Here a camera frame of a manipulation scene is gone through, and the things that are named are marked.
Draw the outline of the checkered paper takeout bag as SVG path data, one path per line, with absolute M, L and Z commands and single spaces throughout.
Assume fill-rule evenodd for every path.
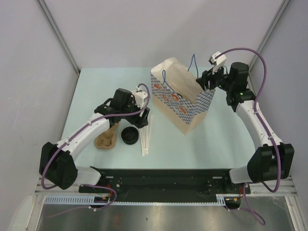
M 168 58 L 150 71 L 154 105 L 187 135 L 206 117 L 215 90 L 203 90 L 196 77 L 176 58 Z

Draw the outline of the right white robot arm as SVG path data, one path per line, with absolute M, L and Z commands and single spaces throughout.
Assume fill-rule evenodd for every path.
M 230 176 L 223 179 L 222 188 L 227 193 L 235 192 L 240 183 L 287 178 L 295 153 L 293 146 L 284 143 L 265 120 L 256 96 L 247 87 L 248 71 L 247 64 L 235 62 L 227 74 L 223 67 L 213 67 L 196 80 L 204 90 L 220 88 L 226 92 L 227 104 L 243 121 L 256 150 L 246 166 L 231 169 Z

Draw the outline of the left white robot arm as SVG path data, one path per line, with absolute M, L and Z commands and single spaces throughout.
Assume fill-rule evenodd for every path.
M 42 188 L 66 190 L 78 184 L 102 192 L 106 188 L 106 180 L 101 173 L 93 167 L 77 167 L 76 159 L 91 141 L 122 119 L 137 128 L 147 126 L 149 102 L 149 89 L 141 90 L 140 86 L 133 91 L 118 88 L 114 96 L 99 105 L 77 131 L 57 143 L 45 143 L 39 164 Z

